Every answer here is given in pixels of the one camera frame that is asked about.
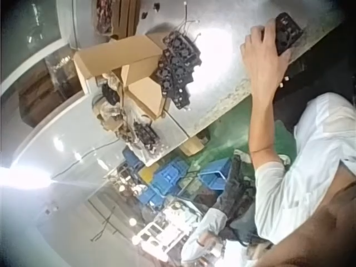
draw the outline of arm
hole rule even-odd
[[[241,45],[244,65],[251,79],[252,114],[249,149],[254,168],[271,161],[280,162],[273,149],[274,118],[272,101],[287,69],[290,50],[277,55],[275,46],[275,21],[264,28],[253,27]]]

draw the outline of hand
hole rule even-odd
[[[246,36],[245,43],[240,49],[251,79],[253,99],[271,102],[288,67],[291,51],[286,50],[278,56],[274,19],[266,24],[263,40],[262,30],[262,26],[253,27],[251,35]]]

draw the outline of finger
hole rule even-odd
[[[245,44],[244,43],[240,46],[240,51],[241,51],[241,55],[244,57],[245,56]]]
[[[275,23],[275,19],[273,18],[270,19],[266,24],[263,42],[271,45],[275,45],[275,39],[276,39],[276,23]]]
[[[251,44],[252,44],[251,35],[246,35],[246,37],[245,37],[245,46],[249,46]]]
[[[262,43],[263,26],[254,26],[251,28],[251,40],[253,43]]]
[[[280,58],[285,62],[289,63],[291,57],[291,49],[287,49],[286,51],[283,52],[282,55],[280,55]]]

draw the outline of cable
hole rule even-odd
[[[110,143],[107,143],[107,144],[104,144],[104,145],[99,146],[99,147],[97,147],[97,148],[94,148],[94,149],[90,150],[89,152],[86,152],[86,153],[82,156],[82,158],[81,158],[80,160],[75,161],[75,162],[72,163],[68,168],[66,168],[64,171],[61,171],[61,172],[57,173],[57,174],[56,174],[55,176],[53,176],[51,179],[54,180],[55,178],[61,176],[62,174],[65,174],[67,171],[69,171],[71,168],[73,168],[75,165],[77,165],[79,162],[81,162],[86,156],[90,155],[90,154],[93,153],[94,151],[100,150],[100,149],[102,149],[102,148],[104,148],[104,147],[106,147],[106,146],[110,146],[110,145],[112,145],[112,144],[114,144],[114,143],[116,143],[116,142],[118,142],[118,141],[120,141],[120,139],[117,139],[117,140],[112,141],[112,142],[110,142]]]

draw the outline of stainless steel table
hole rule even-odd
[[[144,0],[141,12],[149,12],[140,20],[137,34],[166,31],[179,25],[184,18],[183,0],[161,2],[154,12],[156,0]],[[188,35],[196,40],[202,65],[196,67],[194,82],[188,85],[189,110],[170,105],[167,112],[189,135],[214,122],[237,105],[250,92],[240,56],[240,44],[254,25],[288,12],[305,29],[296,44],[293,59],[315,45],[342,21],[341,14],[325,0],[188,0]]]

